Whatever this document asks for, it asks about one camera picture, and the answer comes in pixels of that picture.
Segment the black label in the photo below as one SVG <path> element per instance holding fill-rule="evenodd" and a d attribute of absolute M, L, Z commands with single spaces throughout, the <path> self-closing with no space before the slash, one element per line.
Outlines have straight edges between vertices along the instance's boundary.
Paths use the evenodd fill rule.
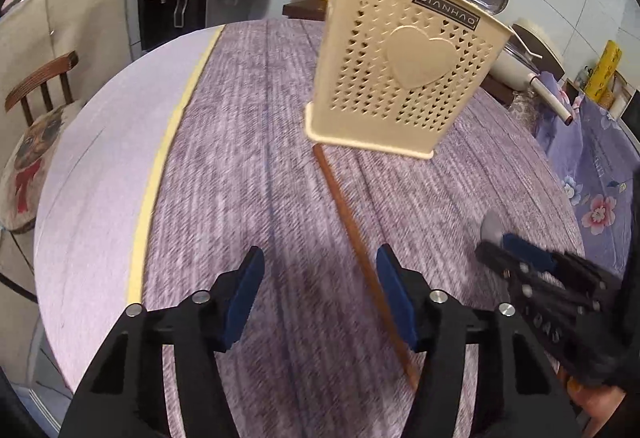
<path fill-rule="evenodd" d="M 459 7 L 448 0 L 413 0 L 413 2 L 425 9 L 431 9 L 431 11 L 439 12 L 447 18 L 451 18 L 471 30 L 476 30 L 476 27 L 480 22 L 480 16 L 473 14 L 472 12 Z"/>

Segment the heart emblem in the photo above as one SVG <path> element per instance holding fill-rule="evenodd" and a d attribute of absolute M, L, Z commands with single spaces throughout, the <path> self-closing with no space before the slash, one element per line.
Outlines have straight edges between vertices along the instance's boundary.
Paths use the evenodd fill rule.
<path fill-rule="evenodd" d="M 394 78 L 408 90 L 434 82 L 450 72 L 458 61 L 453 44 L 429 38 L 410 25 L 398 27 L 389 35 L 385 53 Z"/>

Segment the cooking pot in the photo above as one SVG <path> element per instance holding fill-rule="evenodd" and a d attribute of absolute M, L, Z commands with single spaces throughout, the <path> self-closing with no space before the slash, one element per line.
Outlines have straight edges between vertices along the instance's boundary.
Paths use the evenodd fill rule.
<path fill-rule="evenodd" d="M 538 78 L 540 72 L 535 63 L 533 63 L 533 59 L 540 57 L 530 52 L 518 35 L 515 34 L 507 42 L 498 59 L 492 65 L 490 73 L 498 81 L 516 92 L 524 92 L 529 88 L 533 89 L 568 126 L 573 122 L 574 117 Z"/>

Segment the yellow trim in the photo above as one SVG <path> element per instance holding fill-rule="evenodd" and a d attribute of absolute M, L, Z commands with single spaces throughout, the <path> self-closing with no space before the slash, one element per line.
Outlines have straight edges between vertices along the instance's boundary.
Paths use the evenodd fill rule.
<path fill-rule="evenodd" d="M 127 305 L 142 302 L 142 281 L 145 273 L 146 247 L 154 208 L 156 207 L 156 198 L 158 197 L 158 190 L 160 189 L 160 181 L 162 179 L 162 173 L 164 172 L 164 163 L 166 162 L 172 142 L 174 142 L 175 134 L 180 126 L 184 109 L 191 100 L 191 95 L 193 95 L 196 84 L 198 84 L 204 65 L 206 65 L 207 60 L 209 60 L 209 56 L 211 52 L 213 52 L 223 28 L 225 28 L 225 25 L 216 29 L 209 42 L 209 46 L 207 46 L 207 49 L 193 69 L 182 93 L 182 97 L 180 97 L 180 102 L 178 102 L 174 112 L 171 114 L 166 131 L 164 132 L 164 137 L 156 153 L 156 158 L 146 183 L 145 195 L 142 199 L 140 214 L 138 215 L 138 226 L 136 227 L 136 234 L 133 240 L 131 263 L 129 266 L 129 284 L 127 287 Z"/>

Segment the beige plastic basket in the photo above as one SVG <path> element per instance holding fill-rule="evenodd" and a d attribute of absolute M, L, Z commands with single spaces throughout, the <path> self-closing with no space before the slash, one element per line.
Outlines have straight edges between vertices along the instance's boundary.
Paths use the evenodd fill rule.
<path fill-rule="evenodd" d="M 330 0 L 306 134 L 431 158 L 512 35 L 465 0 Z"/>

